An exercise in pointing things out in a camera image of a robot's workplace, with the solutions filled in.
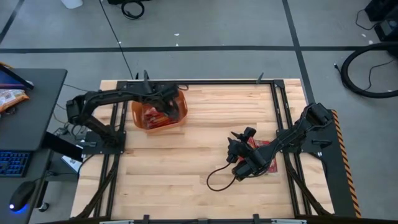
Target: hazard tape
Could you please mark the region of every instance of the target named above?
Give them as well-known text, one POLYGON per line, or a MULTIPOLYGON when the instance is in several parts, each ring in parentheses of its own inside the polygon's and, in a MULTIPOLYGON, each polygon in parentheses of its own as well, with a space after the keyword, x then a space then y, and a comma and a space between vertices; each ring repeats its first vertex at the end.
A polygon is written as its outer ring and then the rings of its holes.
POLYGON ((359 210, 359 204, 355 193, 353 177, 351 176, 351 169, 349 168, 348 165, 347 152, 346 148, 344 147, 343 134, 341 133, 340 123, 338 122, 337 112, 335 110, 332 110, 331 112, 333 113, 333 117, 335 118, 335 126, 336 126, 338 142, 340 144, 341 155, 343 156, 344 168, 346 169, 347 181, 349 185, 349 191, 351 192, 351 198, 353 199, 355 215, 357 218, 361 218, 361 211, 359 210))

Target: black desk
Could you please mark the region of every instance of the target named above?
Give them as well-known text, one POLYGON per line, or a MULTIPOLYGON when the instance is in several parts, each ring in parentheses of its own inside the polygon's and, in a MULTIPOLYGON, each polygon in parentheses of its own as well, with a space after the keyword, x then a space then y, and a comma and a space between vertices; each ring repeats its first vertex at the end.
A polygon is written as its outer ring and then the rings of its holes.
POLYGON ((35 151, 24 178, 0 178, 0 219, 1 223, 28 223, 33 208, 41 193, 44 175, 49 168, 53 152, 42 149, 53 109, 67 71, 64 69, 15 69, 19 76, 34 83, 35 88, 29 91, 30 100, 17 105, 17 113, 0 119, 0 149, 35 151), (9 200, 17 187, 28 180, 36 181, 36 188, 29 203, 20 212, 9 209, 9 200))

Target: orange container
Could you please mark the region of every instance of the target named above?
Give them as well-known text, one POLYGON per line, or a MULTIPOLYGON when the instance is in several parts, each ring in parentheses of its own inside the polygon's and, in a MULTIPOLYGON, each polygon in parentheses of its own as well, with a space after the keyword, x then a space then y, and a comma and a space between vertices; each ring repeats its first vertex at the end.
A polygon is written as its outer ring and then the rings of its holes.
POLYGON ((131 111, 132 111, 132 119, 134 120, 134 124, 138 128, 141 128, 143 131, 145 131, 147 134, 155 133, 157 131, 161 131, 161 130, 165 130, 165 129, 169 129, 169 128, 175 128, 175 127, 185 124, 185 120, 187 118, 187 113, 188 113, 188 108, 187 108, 187 102, 185 101, 184 94, 182 93, 181 90, 178 91, 178 97, 175 99, 175 102, 178 105, 178 110, 179 110, 179 115, 180 115, 180 117, 178 119, 179 122, 161 126, 158 128, 146 129, 146 124, 143 119, 144 105, 142 103, 133 101, 131 103, 131 111))

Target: black metal frame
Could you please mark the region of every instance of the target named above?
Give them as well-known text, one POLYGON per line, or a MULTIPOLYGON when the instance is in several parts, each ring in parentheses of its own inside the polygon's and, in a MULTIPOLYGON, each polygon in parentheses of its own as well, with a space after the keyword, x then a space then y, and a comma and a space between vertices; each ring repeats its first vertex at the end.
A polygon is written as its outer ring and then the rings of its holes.
MULTIPOLYGON (((133 83, 133 82, 134 81, 118 81, 117 89, 125 88, 129 85, 129 83, 133 83)), ((292 118, 290 115, 289 104, 287 102, 287 95, 286 95, 286 90, 285 90, 285 85, 284 85, 283 80, 149 80, 149 82, 174 83, 177 85, 263 85, 263 84, 270 85, 272 99, 274 102, 274 109, 275 109, 278 129, 283 130, 284 127, 283 127, 283 122, 282 122, 282 116, 280 114, 280 106, 279 106, 276 88, 280 89, 280 94, 282 95, 282 102, 284 104, 285 115, 286 115, 288 127, 291 127, 291 125, 292 125, 292 118)), ((111 125, 112 126, 114 126, 114 124, 115 124, 117 111, 118 111, 118 104, 114 104, 113 110, 112 110, 112 115, 111 115, 111 125)), ((120 130, 124 131, 124 123, 126 121, 126 111, 127 111, 127 102, 124 102, 122 117, 120 120, 119 131, 120 130)), ((295 156, 297 173, 298 173, 299 177, 305 183, 305 181, 303 179, 303 170, 302 170, 300 157, 298 154, 295 154, 294 156, 295 156)), ((116 163, 116 167, 118 167, 118 165, 119 165, 119 159, 120 159, 120 155, 114 156, 114 162, 116 163)), ((285 164, 286 164, 286 162, 291 163, 289 153, 284 152, 284 159, 285 159, 285 164)), ((103 166, 102 166, 102 170, 101 170, 99 186, 103 183, 103 181, 106 177, 108 163, 109 163, 109 155, 104 155, 104 162, 103 162, 103 166)), ((113 198, 114 198, 114 192, 115 192, 115 187, 116 187, 116 178, 117 178, 117 176, 115 175, 111 181, 111 186, 109 189, 109 196, 108 196, 108 201, 106 204, 106 216, 107 217, 111 217, 111 214, 112 214, 113 198)), ((287 174, 287 178, 288 178, 288 183, 289 183, 290 195, 291 195, 291 199, 292 199, 292 208, 294 211, 294 215, 296 217, 297 215, 300 215, 300 210, 299 210, 299 203, 297 201, 297 194, 295 191, 294 180, 291 178, 291 176, 289 174, 287 174)), ((305 214, 311 215, 310 204, 304 195, 303 195, 303 199, 304 199, 304 206, 305 206, 305 214)), ((99 202, 97 203, 97 205, 95 207, 94 217, 100 216, 101 203, 102 203, 102 200, 99 200, 99 202)), ((147 223, 149 216, 146 215, 145 217, 146 218, 143 218, 143 220, 134 220, 134 223, 147 223)), ((271 219, 260 219, 257 214, 255 214, 255 217, 257 217, 257 218, 255 218, 255 220, 256 220, 255 223, 270 222, 270 220, 271 220, 271 219)), ((211 222, 212 223, 253 223, 253 220, 254 219, 225 219, 225 220, 217 219, 217 220, 211 220, 211 222)), ((151 220, 150 222, 151 223, 180 223, 180 222, 190 222, 190 221, 198 222, 198 220, 151 220)))

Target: desk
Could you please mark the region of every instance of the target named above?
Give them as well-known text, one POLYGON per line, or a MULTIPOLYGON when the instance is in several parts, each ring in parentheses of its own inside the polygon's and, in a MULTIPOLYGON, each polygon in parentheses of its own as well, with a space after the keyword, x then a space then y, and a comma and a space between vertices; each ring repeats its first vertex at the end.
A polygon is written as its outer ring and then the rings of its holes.
POLYGON ((17 105, 17 113, 0 119, 0 149, 34 151, 25 177, 0 178, 1 223, 28 223, 39 195, 43 192, 43 177, 49 168, 52 152, 43 147, 47 126, 67 75, 64 69, 15 69, 20 77, 32 81, 34 90, 28 91, 30 100, 17 105), (9 201, 15 189, 25 181, 36 181, 36 188, 27 206, 14 213, 9 201))
MULTIPOLYGON (((116 88, 117 81, 102 81, 101 89, 116 88)), ((293 121, 306 106, 300 80, 284 80, 293 121)), ((223 192, 207 189, 206 177, 226 164, 230 131, 257 129, 255 139, 273 140, 278 129, 269 85, 190 85, 184 92, 187 123, 147 135, 138 130, 130 107, 126 120, 126 151, 121 156, 114 195, 112 219, 192 219, 294 217, 282 155, 277 155, 278 173, 235 182, 223 192)), ((95 116, 109 124, 112 106, 97 108, 95 116)), ((308 188, 333 213, 328 184, 318 159, 300 155, 308 188)), ((103 156, 94 156, 81 170, 71 217, 79 214, 98 188, 103 156)), ((227 185, 231 169, 216 174, 214 188, 227 185)), ((296 187, 300 211, 303 200, 296 187)), ((107 194, 103 198, 104 214, 107 194)))

